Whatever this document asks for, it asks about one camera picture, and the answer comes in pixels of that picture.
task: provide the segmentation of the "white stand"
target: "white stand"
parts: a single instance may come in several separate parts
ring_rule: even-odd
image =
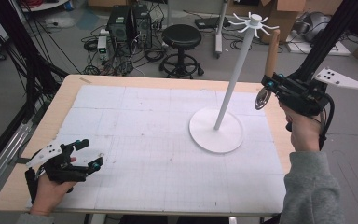
[[[259,15],[251,15],[251,13],[249,13],[250,20],[241,19],[235,14],[234,16],[238,20],[244,22],[234,23],[230,21],[230,23],[233,25],[245,24],[246,27],[239,32],[242,33],[246,31],[246,33],[241,46],[240,57],[237,60],[237,64],[235,65],[231,80],[229,81],[225,99],[222,103],[220,111],[217,108],[201,109],[194,114],[189,123],[189,130],[194,141],[196,141],[200,147],[216,153],[230,152],[239,147],[243,141],[243,128],[240,121],[234,115],[226,113],[226,110],[232,92],[234,91],[235,84],[237,83],[240,76],[243,63],[245,62],[246,55],[249,51],[249,47],[252,44],[252,39],[254,35],[258,37],[257,29],[261,29],[263,32],[269,35],[267,31],[263,29],[263,26],[267,26],[261,23],[266,21],[267,18],[261,20],[262,18]]]

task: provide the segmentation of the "chair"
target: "chair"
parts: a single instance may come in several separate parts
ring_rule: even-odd
[[[168,46],[178,49],[178,53],[167,56],[159,65],[159,71],[165,71],[167,77],[190,77],[190,79],[193,79],[192,74],[196,71],[199,76],[204,74],[196,59],[185,54],[185,50],[193,49],[201,42],[199,30],[189,25],[175,24],[162,32],[162,40]]]

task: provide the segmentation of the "gray floor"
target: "gray floor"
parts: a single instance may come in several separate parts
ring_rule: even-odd
[[[58,7],[37,13],[36,16],[42,19],[66,13],[62,8]],[[76,25],[71,28],[54,31],[51,36],[78,70],[82,71],[88,63],[88,53],[83,49],[83,43],[81,43],[80,39],[89,36],[90,31],[93,29],[106,24],[107,14],[101,11],[92,11],[85,5],[79,4],[76,10],[66,15],[74,18]],[[177,18],[180,22],[189,24],[192,24],[194,19],[196,19],[195,16]],[[69,73],[78,74],[54,43],[48,39],[47,35],[43,34],[43,37],[53,62]],[[194,50],[188,52],[199,61],[205,71],[204,76],[198,77],[195,75],[195,79],[229,80],[239,55],[238,50],[230,47],[230,42],[229,40],[224,40],[223,54],[220,59],[216,59],[213,54],[213,33],[203,33],[201,43]],[[350,52],[353,52],[357,47],[357,44],[351,41],[344,41],[343,44]],[[268,46],[252,45],[252,49],[249,51],[243,65],[239,81],[259,82],[261,80],[267,50]],[[286,47],[282,46],[282,53],[279,54],[276,71],[290,75],[302,64],[305,57],[306,55],[304,54],[289,53]],[[146,62],[145,59],[134,65],[140,65],[144,62]],[[328,56],[319,70],[326,66],[358,80],[358,60],[352,56]],[[133,70],[129,76],[165,77],[163,73],[159,72],[158,65],[154,63],[148,63],[138,69]],[[333,86],[329,86],[327,91],[336,102],[336,114],[327,135],[324,151],[328,154],[331,171],[337,177],[342,188],[342,204],[347,223],[358,223],[358,91]],[[0,61],[0,135],[19,111],[24,101],[24,90],[12,62],[10,60]],[[8,166],[1,177],[0,188],[5,183],[10,169],[11,167]],[[13,223],[17,216],[18,213],[0,212],[0,223]],[[84,218],[84,215],[80,214],[55,214],[54,216],[57,218],[56,223],[68,223],[69,221],[80,223]],[[107,219],[106,223],[116,222],[113,219]],[[241,218],[239,223],[257,223],[257,219]]]

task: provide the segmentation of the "gray sleeve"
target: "gray sleeve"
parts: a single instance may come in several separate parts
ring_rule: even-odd
[[[54,217],[43,217],[30,215],[28,213],[21,214],[16,224],[52,224]]]
[[[344,223],[339,184],[330,174],[326,154],[294,152],[290,162],[281,224]]]

